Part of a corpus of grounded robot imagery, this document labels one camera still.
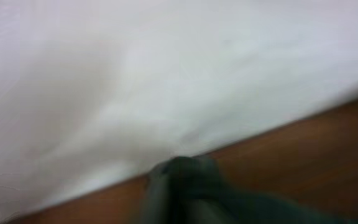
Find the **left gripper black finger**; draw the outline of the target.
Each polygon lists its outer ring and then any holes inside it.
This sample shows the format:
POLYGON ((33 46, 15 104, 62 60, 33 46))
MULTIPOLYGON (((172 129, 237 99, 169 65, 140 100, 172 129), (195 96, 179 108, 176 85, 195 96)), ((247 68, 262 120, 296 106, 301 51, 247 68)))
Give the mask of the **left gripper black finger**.
POLYGON ((141 224, 169 224, 172 221, 170 177, 167 167, 167 164, 159 164, 148 175, 141 206, 141 224))

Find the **dark green t-shirt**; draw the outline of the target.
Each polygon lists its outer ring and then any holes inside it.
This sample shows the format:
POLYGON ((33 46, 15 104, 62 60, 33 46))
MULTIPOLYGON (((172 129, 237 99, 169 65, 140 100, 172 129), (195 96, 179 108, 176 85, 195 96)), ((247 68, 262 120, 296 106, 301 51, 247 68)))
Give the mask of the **dark green t-shirt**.
POLYGON ((242 192, 221 175, 208 157, 175 157, 167 164, 172 221, 192 223, 352 223, 278 198, 242 192))

